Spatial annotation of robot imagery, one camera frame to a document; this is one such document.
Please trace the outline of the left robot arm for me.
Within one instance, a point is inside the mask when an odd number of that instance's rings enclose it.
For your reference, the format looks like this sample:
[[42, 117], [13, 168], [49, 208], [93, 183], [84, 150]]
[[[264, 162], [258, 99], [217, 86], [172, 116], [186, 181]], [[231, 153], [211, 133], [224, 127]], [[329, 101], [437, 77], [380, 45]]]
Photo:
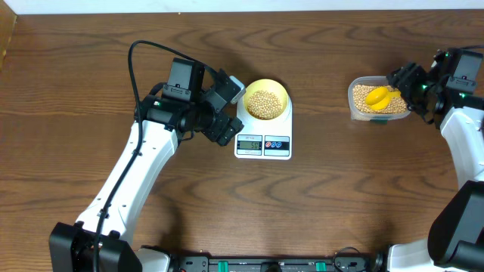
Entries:
[[203, 133], [220, 146], [243, 128], [224, 112], [244, 84], [223, 70], [203, 90], [208, 67], [175, 58], [167, 82], [155, 85], [135, 111], [129, 139], [98, 195], [75, 224], [57, 223], [49, 237], [55, 271], [168, 271], [171, 258], [155, 246], [131, 247], [141, 210], [163, 166], [185, 134]]

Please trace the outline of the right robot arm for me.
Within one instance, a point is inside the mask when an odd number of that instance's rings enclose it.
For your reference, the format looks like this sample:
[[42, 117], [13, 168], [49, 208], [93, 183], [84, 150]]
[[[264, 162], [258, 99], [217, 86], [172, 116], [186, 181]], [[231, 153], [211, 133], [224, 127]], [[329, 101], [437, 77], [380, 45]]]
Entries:
[[390, 246], [388, 271], [483, 269], [483, 99], [474, 94], [481, 50], [437, 51], [430, 70], [408, 63], [387, 76], [407, 108], [439, 129], [458, 178], [458, 192], [432, 223], [428, 237]]

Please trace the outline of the yellow plastic scoop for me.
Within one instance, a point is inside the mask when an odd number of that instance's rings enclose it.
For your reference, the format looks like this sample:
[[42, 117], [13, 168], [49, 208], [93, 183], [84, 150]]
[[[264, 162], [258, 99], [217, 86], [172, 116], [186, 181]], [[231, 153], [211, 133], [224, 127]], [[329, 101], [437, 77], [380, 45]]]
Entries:
[[387, 87], [382, 86], [371, 91], [365, 98], [365, 103], [371, 110], [384, 110], [393, 98], [400, 97], [400, 95], [400, 91], [390, 91]]

